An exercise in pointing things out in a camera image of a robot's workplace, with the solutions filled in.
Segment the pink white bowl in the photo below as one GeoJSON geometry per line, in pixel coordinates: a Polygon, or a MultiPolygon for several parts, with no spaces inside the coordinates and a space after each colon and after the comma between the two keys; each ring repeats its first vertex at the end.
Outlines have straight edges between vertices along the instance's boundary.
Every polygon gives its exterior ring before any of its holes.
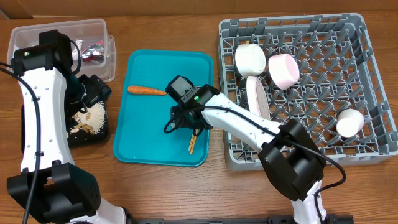
{"type": "Polygon", "coordinates": [[[290,54],[271,56],[268,69],[272,81],[281,90],[290,88],[300,79],[299,66],[290,54]]]}

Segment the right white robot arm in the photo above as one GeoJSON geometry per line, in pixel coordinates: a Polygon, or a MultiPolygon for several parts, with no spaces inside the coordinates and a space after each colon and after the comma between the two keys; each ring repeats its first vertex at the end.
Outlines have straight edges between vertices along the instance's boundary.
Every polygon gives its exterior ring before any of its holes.
{"type": "Polygon", "coordinates": [[[257,116],[232,102],[211,85],[195,86],[180,75],[169,82],[166,93],[177,102],[165,133],[189,128],[195,134],[220,128],[254,149],[269,182],[292,202],[296,223],[323,223],[326,210],[318,193],[326,160],[304,126],[291,119],[286,124],[257,116]]]}

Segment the white paper cup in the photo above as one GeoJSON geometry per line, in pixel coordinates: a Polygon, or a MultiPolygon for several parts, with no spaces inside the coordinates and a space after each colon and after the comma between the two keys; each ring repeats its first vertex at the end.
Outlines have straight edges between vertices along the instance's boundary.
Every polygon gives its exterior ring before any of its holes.
{"type": "Polygon", "coordinates": [[[356,135],[364,126],[364,116],[355,109],[343,110],[338,115],[336,131],[344,138],[356,135]]]}

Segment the pale green bowl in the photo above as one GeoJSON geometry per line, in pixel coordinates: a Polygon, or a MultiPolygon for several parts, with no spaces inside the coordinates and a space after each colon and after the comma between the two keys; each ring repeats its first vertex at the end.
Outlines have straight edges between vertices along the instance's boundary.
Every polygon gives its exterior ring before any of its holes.
{"type": "Polygon", "coordinates": [[[235,51],[236,68],[243,78],[260,75],[266,67],[266,56],[257,44],[242,44],[235,51]]]}

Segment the rice and peanut scraps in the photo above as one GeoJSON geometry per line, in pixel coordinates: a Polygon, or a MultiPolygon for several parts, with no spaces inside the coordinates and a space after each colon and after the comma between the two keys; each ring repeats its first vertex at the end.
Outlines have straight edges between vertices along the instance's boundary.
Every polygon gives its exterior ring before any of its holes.
{"type": "Polygon", "coordinates": [[[78,133],[92,136],[102,134],[105,116],[106,111],[103,101],[99,101],[91,108],[87,108],[86,113],[77,112],[72,116],[74,123],[67,129],[67,138],[69,138],[69,135],[76,138],[78,133]]]}

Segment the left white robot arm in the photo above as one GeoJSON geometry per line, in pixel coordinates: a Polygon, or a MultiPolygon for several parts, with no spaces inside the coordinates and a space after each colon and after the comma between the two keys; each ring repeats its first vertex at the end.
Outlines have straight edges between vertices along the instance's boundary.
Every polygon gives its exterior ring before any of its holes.
{"type": "Polygon", "coordinates": [[[111,94],[96,75],[80,75],[74,47],[57,30],[42,32],[37,45],[15,51],[1,67],[19,82],[24,102],[21,173],[8,178],[7,191],[24,218],[39,223],[132,223],[128,210],[106,201],[94,175],[77,167],[70,153],[72,117],[111,94]]]}

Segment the white plate with scraps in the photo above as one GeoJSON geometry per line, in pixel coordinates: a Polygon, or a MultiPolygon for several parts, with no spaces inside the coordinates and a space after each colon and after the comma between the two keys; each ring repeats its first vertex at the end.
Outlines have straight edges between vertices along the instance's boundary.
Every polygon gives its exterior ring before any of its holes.
{"type": "Polygon", "coordinates": [[[264,119],[270,120],[270,111],[264,87],[258,77],[246,79],[246,95],[249,111],[264,119]]]}

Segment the red silver foil wrapper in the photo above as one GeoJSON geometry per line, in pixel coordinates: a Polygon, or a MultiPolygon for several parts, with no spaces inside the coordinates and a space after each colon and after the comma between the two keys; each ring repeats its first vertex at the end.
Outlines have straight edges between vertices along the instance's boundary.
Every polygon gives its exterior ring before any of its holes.
{"type": "Polygon", "coordinates": [[[89,45],[81,53],[84,62],[103,63],[105,53],[105,42],[98,41],[89,45]]]}

